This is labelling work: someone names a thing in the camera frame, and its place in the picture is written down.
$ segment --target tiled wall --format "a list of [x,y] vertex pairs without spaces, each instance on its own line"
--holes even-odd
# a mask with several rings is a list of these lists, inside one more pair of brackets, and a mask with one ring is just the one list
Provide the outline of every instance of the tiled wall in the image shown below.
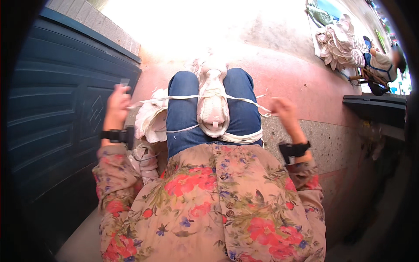
[[46,7],[60,12],[138,55],[141,45],[85,0],[49,0]]

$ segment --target black wrist strap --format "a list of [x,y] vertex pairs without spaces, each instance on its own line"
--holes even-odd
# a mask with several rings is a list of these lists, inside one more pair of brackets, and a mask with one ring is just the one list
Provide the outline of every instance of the black wrist strap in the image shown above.
[[111,143],[126,143],[128,150],[131,150],[134,145],[134,126],[127,126],[125,130],[111,129],[109,131],[102,131],[99,137],[101,139],[109,139]]
[[285,163],[289,165],[291,156],[300,157],[305,155],[305,152],[311,147],[311,145],[309,141],[307,141],[307,144],[289,144],[282,141],[278,144],[278,147],[284,157]]

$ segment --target person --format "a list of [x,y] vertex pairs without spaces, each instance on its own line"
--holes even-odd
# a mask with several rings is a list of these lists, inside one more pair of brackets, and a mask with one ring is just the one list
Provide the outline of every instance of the person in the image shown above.
[[400,69],[401,73],[404,73],[406,70],[406,60],[403,56],[403,50],[398,45],[391,48],[391,57],[381,53],[375,47],[371,47],[370,52],[366,52],[363,55],[365,60],[364,68],[385,82],[396,80],[397,68]]
[[[252,77],[229,69],[228,95],[256,102]],[[117,85],[108,99],[104,130],[122,129],[130,97]],[[170,96],[197,95],[192,72],[177,72]],[[258,109],[228,99],[227,132],[245,135],[261,128]],[[276,113],[294,144],[306,144],[296,107],[273,98]],[[197,98],[171,99],[167,130],[197,124]],[[323,261],[326,226],[317,166],[309,150],[295,164],[280,162],[262,148],[218,141],[196,127],[167,134],[163,177],[143,186],[122,144],[103,139],[93,169],[99,197],[104,261]]]

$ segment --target door panel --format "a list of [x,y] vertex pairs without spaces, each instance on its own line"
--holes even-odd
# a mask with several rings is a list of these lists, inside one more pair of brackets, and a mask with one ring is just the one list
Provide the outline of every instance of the door panel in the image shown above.
[[29,33],[9,94],[8,150],[28,218],[53,253],[98,204],[91,169],[106,101],[121,78],[135,87],[138,66],[43,17]]

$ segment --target blue jeans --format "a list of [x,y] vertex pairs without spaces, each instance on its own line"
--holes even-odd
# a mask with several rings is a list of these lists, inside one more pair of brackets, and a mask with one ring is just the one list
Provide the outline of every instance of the blue jeans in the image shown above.
[[[247,98],[256,102],[253,92],[253,79],[241,68],[232,68],[224,78],[225,92],[236,98]],[[188,71],[177,72],[169,82],[170,96],[198,95],[197,77]],[[261,117],[257,106],[237,99],[227,99],[230,110],[230,124],[227,133],[233,135],[249,135],[261,129]],[[198,98],[169,99],[166,127],[168,131],[176,131],[197,125]],[[167,133],[168,158],[187,148],[216,143],[220,145],[242,145],[220,141],[206,135],[200,127],[191,130]],[[262,140],[251,145],[262,146]]]

